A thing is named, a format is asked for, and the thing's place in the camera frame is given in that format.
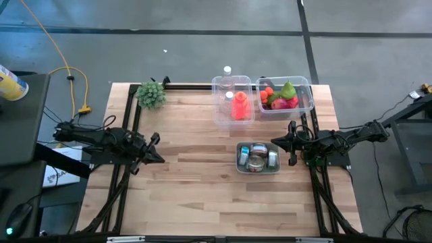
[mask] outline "computer mouse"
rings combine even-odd
[[[13,209],[6,222],[6,238],[13,239],[22,235],[32,209],[33,206],[28,202],[22,203]]]

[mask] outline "orange bottle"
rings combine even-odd
[[[232,100],[231,116],[234,119],[245,118],[247,115],[248,104],[248,96],[242,91],[237,92]]]

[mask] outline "yellow cable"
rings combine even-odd
[[[36,22],[38,22],[39,26],[42,28],[42,30],[45,32],[45,34],[47,34],[48,38],[54,44],[55,48],[57,49],[57,51],[61,55],[61,58],[63,59],[63,62],[65,63],[65,66],[67,68],[67,72],[68,72],[69,76],[71,76],[70,70],[69,70],[69,65],[68,65],[65,57],[63,56],[63,53],[61,53],[60,48],[57,46],[57,44],[55,44],[55,41],[53,40],[53,38],[51,38],[51,35],[49,35],[49,33],[47,32],[47,30],[45,30],[45,27],[39,22],[38,18],[35,16],[35,14],[32,12],[32,10],[26,5],[26,3],[24,2],[24,0],[21,0],[21,3],[22,3],[22,5],[24,5],[24,7],[26,7],[26,9],[28,10],[28,12],[33,16],[34,20],[36,20]]]
[[[70,70],[76,70],[78,72],[80,72],[83,76],[84,79],[86,80],[86,94],[84,96],[84,104],[81,108],[81,111],[78,110],[80,113],[83,111],[84,113],[88,113],[91,112],[91,108],[87,106],[87,96],[88,96],[88,78],[86,76],[86,74],[84,74],[83,71],[79,70],[76,67],[70,67],[66,61],[66,58],[63,56],[63,53],[60,51],[60,48],[57,46],[57,44],[55,43],[55,41],[53,40],[53,38],[51,37],[51,35],[47,32],[47,30],[45,30],[45,27],[42,25],[42,23],[38,20],[38,18],[35,16],[35,14],[32,12],[32,10],[26,5],[26,3],[24,2],[24,0],[21,0],[22,5],[24,5],[24,7],[28,10],[28,12],[33,16],[34,20],[36,20],[36,22],[38,22],[39,26],[42,28],[42,30],[45,32],[45,34],[48,36],[48,38],[51,40],[51,42],[54,44],[55,48],[57,49],[58,53],[60,54],[61,58],[63,59],[63,62],[65,63],[65,67],[59,67],[51,72],[49,72],[49,74],[53,74],[54,72],[58,71],[58,70],[62,70],[62,69],[67,69],[67,74],[69,76],[71,76]],[[72,99],[72,119],[75,116],[75,98],[74,98],[74,84],[72,82],[72,80],[70,80],[70,96]]]
[[[49,72],[49,75],[51,75],[51,74],[53,74],[53,73],[55,73],[55,72],[57,72],[59,70],[63,70],[63,69],[67,69],[67,67],[56,68],[53,71]],[[84,104],[82,106],[83,107],[87,107],[88,78],[87,78],[86,74],[83,71],[79,70],[76,67],[69,67],[69,69],[76,70],[76,71],[80,72],[82,74],[82,76],[84,77],[84,79],[86,80],[86,94],[84,96]],[[74,89],[74,85],[73,85],[72,81],[70,80],[70,94],[71,94],[71,98],[72,98],[72,109],[73,109],[72,110],[72,118],[74,118],[74,116],[75,116],[75,100],[74,100],[74,91],[73,91],[73,89]]]
[[[75,98],[74,98],[74,84],[72,80],[70,82],[70,97],[72,99],[72,119],[75,117]]]

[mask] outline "yellow plug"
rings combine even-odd
[[[92,107],[89,107],[87,105],[83,105],[81,107],[81,109],[78,109],[78,113],[82,114],[82,115],[90,113],[90,112],[92,112]]]

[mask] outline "metal tray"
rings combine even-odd
[[[250,171],[248,171],[246,166],[238,164],[238,159],[240,158],[240,149],[242,149],[243,146],[250,147],[250,145],[254,144],[254,143],[258,143],[258,142],[239,142],[237,144],[237,148],[236,148],[236,168],[237,168],[237,171],[240,173],[248,173],[248,174],[254,174],[254,175],[273,174],[273,173],[279,172],[279,170],[281,169],[281,163],[280,163],[280,158],[279,158],[279,147],[270,143],[270,142],[259,142],[259,143],[265,144],[265,146],[267,146],[267,148],[269,150],[275,151],[277,153],[277,164],[278,164],[277,167],[268,168],[267,166],[265,166],[261,172],[250,172]]]

